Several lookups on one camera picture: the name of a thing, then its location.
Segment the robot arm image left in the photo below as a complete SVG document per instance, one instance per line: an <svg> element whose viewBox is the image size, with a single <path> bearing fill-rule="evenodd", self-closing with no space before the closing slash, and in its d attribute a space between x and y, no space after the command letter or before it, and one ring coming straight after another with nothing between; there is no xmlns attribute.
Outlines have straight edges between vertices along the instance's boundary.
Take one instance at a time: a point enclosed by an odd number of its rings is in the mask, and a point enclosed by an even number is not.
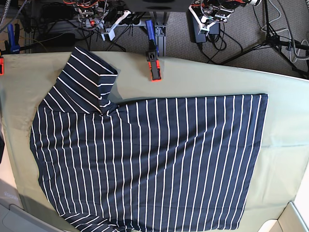
<svg viewBox="0 0 309 232"><path fill-rule="evenodd" d="M112 41L114 30L132 14L122 0L65 0L77 12L82 30L101 34L102 39Z"/></svg>

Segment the robot arm image right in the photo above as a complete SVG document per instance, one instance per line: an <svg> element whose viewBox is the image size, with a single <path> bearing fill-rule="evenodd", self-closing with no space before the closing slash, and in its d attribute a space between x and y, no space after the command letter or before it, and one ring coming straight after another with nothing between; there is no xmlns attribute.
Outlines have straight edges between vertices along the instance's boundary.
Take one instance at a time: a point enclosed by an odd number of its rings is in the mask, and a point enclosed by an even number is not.
<svg viewBox="0 0 309 232"><path fill-rule="evenodd" d="M189 6L189 12L197 23L198 35L208 35L215 24L226 23L238 7L257 6L260 0L195 0Z"/></svg>

